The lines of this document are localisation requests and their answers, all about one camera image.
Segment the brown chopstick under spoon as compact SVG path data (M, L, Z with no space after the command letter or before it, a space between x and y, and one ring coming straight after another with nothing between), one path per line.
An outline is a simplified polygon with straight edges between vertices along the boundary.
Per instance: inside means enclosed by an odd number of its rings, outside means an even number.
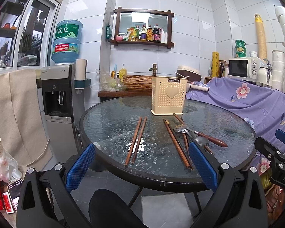
M179 132L182 132L185 134L185 146L186 149L188 150L189 148L189 139L188 137L192 138L195 142L197 142L198 145L203 146L206 151L208 151L210 154L214 155L213 151L211 148L208 146L208 139L204 136L198 136L198 135L191 135L189 132L189 128L187 125L181 124L179 125L178 128Z

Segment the purple floral cloth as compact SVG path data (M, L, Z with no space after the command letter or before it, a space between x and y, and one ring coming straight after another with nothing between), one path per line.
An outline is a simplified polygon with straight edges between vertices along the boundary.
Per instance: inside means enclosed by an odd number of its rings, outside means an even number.
M285 153L285 144L275 136L278 129L285 132L285 94L228 78L215 78L207 86L207 92L192 89L186 94L185 123L227 143L226 148L210 143L219 162L265 173L270 161L254 149L254 139L263 137Z

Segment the long brown chopstick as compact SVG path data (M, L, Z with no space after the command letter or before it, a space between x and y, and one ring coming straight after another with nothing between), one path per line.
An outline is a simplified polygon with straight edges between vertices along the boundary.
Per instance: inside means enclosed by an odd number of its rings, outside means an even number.
M173 141L173 143L174 143L174 145L175 145L175 148L176 148L176 150L177 150L177 153L179 154L179 156L180 156L180 158L181 158L183 164L185 165L185 167L186 167L187 169L191 169L190 163L188 162L188 160L187 160L185 154L183 153L183 151L182 151L182 149L181 149L181 146L180 146L179 143L177 142L176 137L173 135L172 130L170 129L170 127L169 127L169 125L168 125L168 123L167 123L167 120L163 120L163 122L164 122L164 124L165 124L165 127L166 127L166 129L167 129L167 131L168 131L168 133L169 133L169 135L170 135L170 137L171 137L171 139L172 139L172 141Z

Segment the cream plastic utensil holder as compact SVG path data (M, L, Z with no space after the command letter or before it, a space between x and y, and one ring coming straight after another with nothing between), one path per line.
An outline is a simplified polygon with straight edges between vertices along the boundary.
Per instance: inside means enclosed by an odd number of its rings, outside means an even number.
M152 114L182 115L187 81L186 78L153 76Z

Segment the tall paper cup stack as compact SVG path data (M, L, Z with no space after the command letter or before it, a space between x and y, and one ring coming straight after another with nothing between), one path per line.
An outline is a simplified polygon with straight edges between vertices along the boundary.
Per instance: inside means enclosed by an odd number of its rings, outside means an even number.
M266 44L266 34L263 24L263 20L259 14L254 14L256 35L258 41L258 57L260 59L267 59L267 44Z

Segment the white kettle jug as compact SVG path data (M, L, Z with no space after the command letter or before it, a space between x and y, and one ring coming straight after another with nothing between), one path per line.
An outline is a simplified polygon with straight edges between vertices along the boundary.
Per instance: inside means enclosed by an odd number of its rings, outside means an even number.
M272 67L268 59L263 59L260 62L256 84L258 86L272 88Z

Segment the black gold-tipped chopstick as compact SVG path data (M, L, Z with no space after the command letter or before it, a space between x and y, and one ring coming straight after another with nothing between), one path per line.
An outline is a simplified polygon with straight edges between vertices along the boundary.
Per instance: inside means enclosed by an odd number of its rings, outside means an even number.
M170 125L170 122L169 122L168 120L167 120L167 123L168 123L170 129L172 130L172 126ZM185 153L185 150L184 150L184 148L182 147L182 144L181 144L179 138L177 137L177 135L176 135L176 133L174 132L174 130L172 130L172 133L173 133L173 135L176 137L177 142L178 142L179 145L181 146L181 149L182 149L183 153L185 154L185 156L186 156L188 162L190 163L191 169L189 169L189 170L190 170L190 171L193 171L193 165L192 165L190 159L188 158L187 154Z

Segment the brown wooden chopstick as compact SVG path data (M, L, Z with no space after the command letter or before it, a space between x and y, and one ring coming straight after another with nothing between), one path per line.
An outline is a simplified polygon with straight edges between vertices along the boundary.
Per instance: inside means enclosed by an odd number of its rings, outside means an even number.
M137 138L137 135L138 135L138 130L140 128L141 122L142 122L142 117L140 117L139 120L138 120L136 129L135 129L135 132L134 132L134 136L133 136L133 139L132 139L132 143L131 143L131 146L130 146L130 149L129 149L129 152L127 154L127 158L126 158L126 161L125 161L125 164L124 164L125 167L127 167L129 165L129 162L130 162L130 159L131 159L131 156L132 156L133 148L134 148L134 145L135 145L135 142L136 142L136 138Z
M145 116L145 118L144 118L144 120L143 120L143 123L142 123L142 127L141 127L140 132L139 132L139 136L138 136L136 148L135 148L134 155L133 155L133 158L132 158L132 161L131 161L131 164L132 164L132 165L134 165L135 160L136 160L136 158L137 158L137 154L138 154L140 142L141 142L141 140L142 140L143 131L144 131L144 129L145 129L146 123L147 123L147 116Z

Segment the paper cup dispenser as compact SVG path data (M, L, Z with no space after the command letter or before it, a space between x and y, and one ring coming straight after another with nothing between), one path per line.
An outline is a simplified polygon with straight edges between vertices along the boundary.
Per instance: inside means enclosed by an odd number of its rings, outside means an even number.
M74 76L74 88L76 94L82 94L82 91L90 86L91 79L86 78L86 59L77 59L75 63L75 76Z

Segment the clear plastic bag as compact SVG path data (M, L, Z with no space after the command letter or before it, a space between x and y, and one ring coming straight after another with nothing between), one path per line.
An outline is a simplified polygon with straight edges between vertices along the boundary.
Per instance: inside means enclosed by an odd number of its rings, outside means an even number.
M111 77L108 73L95 70L96 80L91 82L90 89L93 91L118 92L125 91L127 87L119 80Z

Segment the dark soy sauce bottle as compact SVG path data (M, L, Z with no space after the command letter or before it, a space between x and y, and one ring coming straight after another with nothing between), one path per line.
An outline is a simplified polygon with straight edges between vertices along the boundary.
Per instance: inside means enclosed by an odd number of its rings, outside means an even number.
M155 24L153 28L152 41L157 43L161 42L161 29L158 24Z

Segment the thin brown chopstick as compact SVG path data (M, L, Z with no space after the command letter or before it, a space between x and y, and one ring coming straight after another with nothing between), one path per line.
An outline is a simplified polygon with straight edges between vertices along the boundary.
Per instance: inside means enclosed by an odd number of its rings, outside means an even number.
M177 114L173 114L174 117L180 122L179 125L174 127L175 132L180 132L180 131L185 131L188 129L188 126L185 125L185 123L183 122L183 120L177 115Z

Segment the smartphone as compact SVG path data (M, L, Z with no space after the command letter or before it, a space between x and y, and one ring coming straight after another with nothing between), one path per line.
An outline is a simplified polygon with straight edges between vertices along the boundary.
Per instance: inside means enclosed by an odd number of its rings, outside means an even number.
M15 211L17 211L17 208L18 208L18 201L20 197L22 183L23 183L22 179L17 179L16 181L10 183L7 186L7 190L9 192L9 196L11 198L11 202L13 204L13 208Z

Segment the silver metal spoon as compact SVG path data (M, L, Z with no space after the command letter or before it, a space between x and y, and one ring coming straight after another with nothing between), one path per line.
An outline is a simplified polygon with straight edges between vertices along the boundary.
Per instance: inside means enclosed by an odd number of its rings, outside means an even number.
M200 146L206 146L208 144L208 139L206 137L194 134L187 125L177 125L173 130L175 132L187 134Z

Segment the wooden handled spoon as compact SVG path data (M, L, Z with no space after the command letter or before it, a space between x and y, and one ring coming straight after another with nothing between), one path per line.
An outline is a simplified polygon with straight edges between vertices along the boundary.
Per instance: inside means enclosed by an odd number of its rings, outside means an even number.
M199 136L203 136L203 137L206 137L209 141L211 141L212 143L216 144L217 146L220 146L220 147L227 147L227 144L220 140L220 139L217 139L217 138L214 138L212 136L209 136L209 135L206 135L206 134L203 134L201 132L198 132L198 131L192 131L194 134L196 135L199 135Z

